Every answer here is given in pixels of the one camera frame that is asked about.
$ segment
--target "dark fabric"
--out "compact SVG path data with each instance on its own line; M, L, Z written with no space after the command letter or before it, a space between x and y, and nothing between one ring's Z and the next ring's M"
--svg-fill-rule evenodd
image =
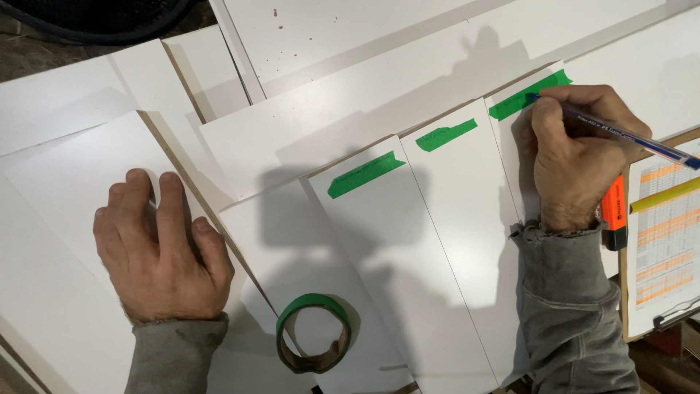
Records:
M525 260L521 322L533 394L640 392L616 311L620 289L603 270L602 228L551 235L521 226L512 236Z
M125 394L196 394L207 391L211 356L228 331L215 321L177 320L134 327L136 348Z

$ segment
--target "tape roll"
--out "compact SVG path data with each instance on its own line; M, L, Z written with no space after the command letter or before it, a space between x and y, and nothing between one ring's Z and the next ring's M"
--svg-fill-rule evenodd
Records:
M282 337L284 325L287 323L287 320L305 308L323 308L342 323L343 330L340 333L340 338L333 341L330 345L330 349L324 354L300 357L289 349ZM295 374L304 374L306 372L322 374L333 368L343 359L350 347L351 335L352 330L350 328L350 322L348 321L348 315L340 304L323 294L304 294L292 301L292 303L284 309L279 319L277 319L277 354L279 355L279 359Z

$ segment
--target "blue pen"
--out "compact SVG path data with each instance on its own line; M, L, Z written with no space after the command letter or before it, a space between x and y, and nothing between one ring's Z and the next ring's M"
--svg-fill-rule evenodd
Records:
M540 95L535 93L527 93L525 94L525 96L527 96L527 98L532 101L537 101L537 99L540 98ZM676 148L671 148L667 145L662 144L661 142L656 142L650 138L642 137L637 133L631 132L621 127L617 127L616 125L612 125L609 122L596 118L595 116L585 114L584 112L581 112L578 109L564 102L561 103L561 108L563 109L564 115L570 118L578 119L601 130L607 131L612 135L616 135L620 138L624 138L626 140L635 142L636 144L640 144L642 147L644 147L644 149L648 150L649 152L661 156L663 158L667 158L670 161L673 161L674 163L684 165L688 168L692 168L693 170L700 169L700 158L694 157L693 155L689 155L684 151L679 151Z

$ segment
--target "wrist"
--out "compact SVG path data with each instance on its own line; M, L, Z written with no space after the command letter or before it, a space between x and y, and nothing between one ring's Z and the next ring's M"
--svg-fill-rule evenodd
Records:
M591 230L597 223L596 206L595 203L574 206L542 201L540 222L552 233Z

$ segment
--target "clipboard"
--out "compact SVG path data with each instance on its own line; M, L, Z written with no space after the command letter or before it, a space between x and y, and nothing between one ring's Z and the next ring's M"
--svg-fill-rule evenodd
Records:
M700 138L700 127L695 128L693 130L687 131L683 134L677 135L675 137L668 138L667 140L664 140L664 144L669 145L670 147L676 147L678 145L684 144L686 142L691 142L692 140L697 140ZM649 158L653 156L649 152L642 152L634 161L633 163L636 163L638 161L644 160L646 158ZM624 178L624 195L625 195L625 201L626 201L626 214L628 215L628 223L629 223L629 166L627 166L624 169L624 172L622 173L623 178ZM629 328L629 315L627 311L627 303L629 300L629 287L627 285L627 248L624 248L619 251L618 254L618 262L619 262L619 281L620 281L620 288L622 290L622 303L620 305L620 312L622 314L622 337L625 342L632 342L636 341L637 339L641 339L647 334L651 333L652 331L662 331L665 330L666 328L670 327L671 325L675 324L676 322L685 319L688 316L694 315L695 313L700 313L700 294L698 294L698 297L696 299L689 299L687 301L684 301L680 304L677 304L674 306L672 309L668 310L667 312L664 312L663 314L657 316L654 319L654 329L649 330L643 334L636 335L634 337L630 337L628 335L628 328ZM675 315L677 313L681 313L680 315L676 315L673 318L670 318L670 316Z

